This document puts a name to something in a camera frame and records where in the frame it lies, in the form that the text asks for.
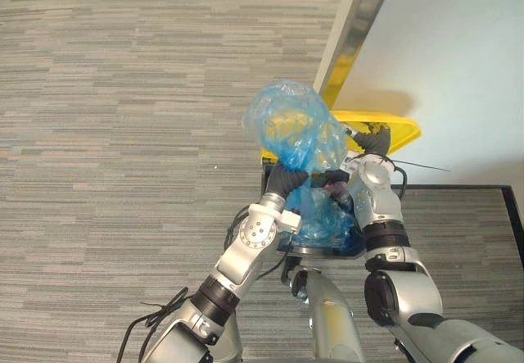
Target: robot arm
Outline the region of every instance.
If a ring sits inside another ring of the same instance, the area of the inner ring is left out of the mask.
[[[393,165],[369,154],[349,182],[366,242],[364,294],[369,316],[395,336],[417,363],[524,361],[524,353],[465,320],[446,319],[442,300],[417,250],[410,247],[400,200],[391,190]]]
[[[300,228],[300,216],[283,210],[287,195],[307,179],[277,164],[265,195],[249,207],[238,236],[206,281],[174,313],[175,319],[142,359],[143,363],[211,363],[207,345],[215,345],[229,316],[255,282],[264,259],[276,251],[277,234]]]

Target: black cable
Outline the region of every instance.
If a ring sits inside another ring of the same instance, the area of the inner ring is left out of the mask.
[[[147,334],[147,337],[140,348],[138,362],[142,361],[144,353],[146,352],[147,344],[149,343],[149,340],[151,339],[152,335],[155,333],[156,328],[158,328],[158,326],[162,323],[165,317],[171,315],[173,312],[178,310],[187,299],[191,298],[191,296],[186,296],[187,291],[187,287],[182,288],[165,306],[155,305],[161,307],[158,311],[155,311],[149,315],[142,316],[131,322],[131,324],[125,331],[124,339],[122,340],[120,350],[118,351],[118,356],[116,357],[116,363],[120,363],[122,361],[122,356],[124,355],[125,347],[128,343],[129,336],[131,335],[133,328],[140,322],[146,321],[146,327],[151,328],[151,330],[149,330],[149,333]]]
[[[224,238],[224,251],[226,251],[233,242],[233,234],[235,232],[235,228],[249,215],[249,213],[246,212],[247,209],[249,209],[249,205],[244,206],[242,209],[240,209],[237,215],[233,218],[233,222],[228,227],[226,236]]]
[[[404,194],[406,193],[406,186],[408,185],[408,174],[404,169],[402,169],[399,166],[395,166],[395,172],[396,171],[399,171],[402,174],[402,188],[399,192],[399,199],[402,199],[404,197]]]
[[[436,166],[429,166],[429,165],[423,165],[423,164],[416,164],[414,162],[407,162],[407,161],[398,161],[398,160],[392,160],[393,162],[398,162],[399,164],[407,164],[407,165],[413,165],[413,166],[420,166],[421,168],[427,168],[427,169],[435,169],[435,170],[442,170],[443,172],[450,172],[449,169],[444,168],[437,168]]]
[[[278,269],[278,267],[284,262],[284,260],[286,259],[286,256],[287,254],[289,254],[289,251],[291,250],[291,244],[293,243],[293,235],[291,236],[291,238],[289,239],[289,245],[287,246],[286,248],[286,251],[284,252],[284,255],[282,255],[282,258],[280,258],[280,261],[277,262],[277,264],[275,266],[273,266],[271,269],[269,270],[266,270],[264,273],[262,273],[261,275],[259,275],[256,279],[259,280],[261,279],[262,277],[265,277],[266,275],[270,274],[270,273],[273,273],[276,269]]]

